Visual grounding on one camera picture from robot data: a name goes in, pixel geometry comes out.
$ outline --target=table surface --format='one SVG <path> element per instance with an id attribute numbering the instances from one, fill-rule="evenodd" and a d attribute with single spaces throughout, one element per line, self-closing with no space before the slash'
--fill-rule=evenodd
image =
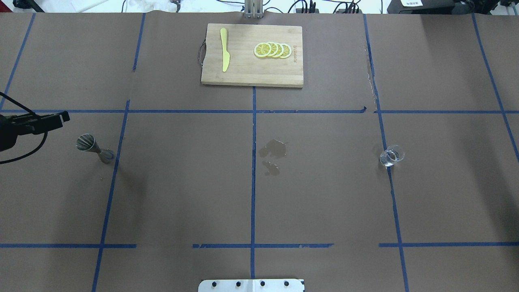
<path id="1" fill-rule="evenodd" d="M 257 23 L 303 27 L 302 89 L 202 85 L 209 22 L 247 23 L 0 15 L 0 88 L 71 116 L 0 167 L 1 291 L 196 291 L 223 278 L 519 290 L 519 41 L 502 29 L 519 18 L 268 13 Z M 84 133 L 115 163 L 75 149 Z M 19 137 L 0 160 L 39 140 Z M 265 155 L 272 140 L 286 156 Z M 392 144 L 405 160 L 386 170 Z"/>

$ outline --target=water spill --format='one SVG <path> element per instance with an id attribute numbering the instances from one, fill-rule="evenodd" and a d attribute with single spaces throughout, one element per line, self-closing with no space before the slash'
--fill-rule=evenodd
<path id="1" fill-rule="evenodd" d="M 364 53 L 366 55 L 367 81 L 370 83 L 371 94 L 373 95 L 373 101 L 375 103 L 375 109 L 378 110 L 378 108 L 377 108 L 377 97 L 375 95 L 375 87 L 373 85 L 374 81 L 372 79 L 373 72 L 371 72 L 370 52 L 367 50 L 367 47 L 364 47 Z"/>
<path id="2" fill-rule="evenodd" d="M 265 167 L 268 169 L 268 171 L 265 173 L 266 176 L 279 175 L 279 167 L 276 164 L 271 163 L 270 161 L 262 161 L 262 164 L 265 165 Z"/>
<path id="3" fill-rule="evenodd" d="M 266 157 L 270 153 L 270 156 L 275 158 L 281 158 L 286 156 L 286 145 L 285 143 L 272 139 L 268 141 L 267 145 L 259 150 L 261 157 Z"/>

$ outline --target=wire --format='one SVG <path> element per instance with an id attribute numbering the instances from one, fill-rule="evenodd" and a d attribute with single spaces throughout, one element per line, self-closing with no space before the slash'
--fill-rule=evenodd
<path id="1" fill-rule="evenodd" d="M 20 159 L 24 159 L 26 158 L 27 156 L 30 156 L 30 155 L 33 155 L 34 153 L 36 153 L 38 150 L 40 150 L 43 146 L 43 144 L 45 144 L 45 141 L 47 140 L 47 135 L 49 134 L 49 132 L 45 132 L 43 133 L 43 139 L 42 141 L 39 143 L 38 146 L 36 146 L 36 148 L 34 148 L 31 152 L 27 153 L 27 154 L 23 154 L 22 156 L 18 156 L 16 158 L 13 158 L 13 159 L 9 159 L 9 160 L 4 160 L 4 161 L 0 161 L 0 164 L 6 164 L 6 163 L 11 163 L 11 162 L 15 162 L 15 161 L 18 161 Z"/>
<path id="2" fill-rule="evenodd" d="M 359 6 L 355 2 L 351 2 L 350 5 L 348 6 L 348 9 L 344 10 L 343 13 L 353 14 L 353 13 L 355 13 L 355 7 L 357 8 L 357 10 L 359 10 Z"/>
<path id="3" fill-rule="evenodd" d="M 335 6 L 335 9 L 333 9 L 333 12 L 332 13 L 336 13 L 337 12 L 337 8 L 339 8 L 339 6 L 341 4 L 346 4 L 346 8 L 348 8 L 348 3 L 346 2 L 340 2 L 339 4 L 337 4 L 337 6 Z"/>
<path id="4" fill-rule="evenodd" d="M 28 113 L 34 115 L 34 116 L 38 116 L 35 112 L 31 111 L 28 107 L 24 106 L 23 104 L 15 101 L 14 99 L 10 98 L 7 94 L 3 93 L 0 91 L 0 96 L 2 96 L 3 98 L 7 99 L 8 101 L 16 104 L 17 106 L 21 107 L 22 109 L 24 109 L 25 111 L 27 111 Z"/>
<path id="5" fill-rule="evenodd" d="M 297 0 L 296 2 L 294 2 L 292 4 L 292 6 L 290 6 L 289 11 L 287 13 L 290 13 L 290 10 L 292 10 L 292 8 L 294 8 L 294 6 L 296 5 L 297 2 L 303 2 L 304 3 L 304 8 L 301 8 L 301 12 L 303 12 L 306 9 L 308 9 L 308 3 L 306 2 L 306 0 Z"/>
<path id="6" fill-rule="evenodd" d="M 312 1 L 310 1 L 310 12 L 309 13 L 316 13 L 316 6 L 317 6 L 317 2 L 314 2 L 312 3 Z"/>
<path id="7" fill-rule="evenodd" d="M 235 1 L 223 1 L 223 0 L 216 0 L 216 1 L 222 2 L 222 3 L 235 3 L 235 4 L 241 4 L 241 5 L 245 4 L 244 2 L 235 2 Z"/>
<path id="8" fill-rule="evenodd" d="M 269 10 L 269 9 L 271 9 L 271 8 L 272 8 L 272 9 L 275 9 L 275 10 L 281 12 L 281 13 L 283 13 L 283 11 L 279 10 L 279 8 L 276 8 L 276 7 L 268 7 L 268 8 L 265 8 L 265 11 L 267 11 L 267 10 Z"/>

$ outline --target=glass cup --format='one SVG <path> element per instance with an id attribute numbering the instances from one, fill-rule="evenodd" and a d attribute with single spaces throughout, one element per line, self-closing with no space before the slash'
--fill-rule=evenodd
<path id="1" fill-rule="evenodd" d="M 382 154 L 380 155 L 380 163 L 384 164 L 386 167 L 391 167 L 395 163 L 404 160 L 404 150 L 402 147 L 398 145 L 389 146 Z"/>

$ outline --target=yellow knife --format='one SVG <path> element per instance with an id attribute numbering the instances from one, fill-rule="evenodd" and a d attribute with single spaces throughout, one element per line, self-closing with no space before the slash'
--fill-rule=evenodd
<path id="1" fill-rule="evenodd" d="M 220 29 L 220 37 L 222 38 L 222 52 L 223 52 L 223 59 L 222 59 L 222 71 L 227 71 L 227 68 L 229 68 L 229 61 L 230 61 L 230 54 L 227 51 L 227 29 L 221 28 Z"/>

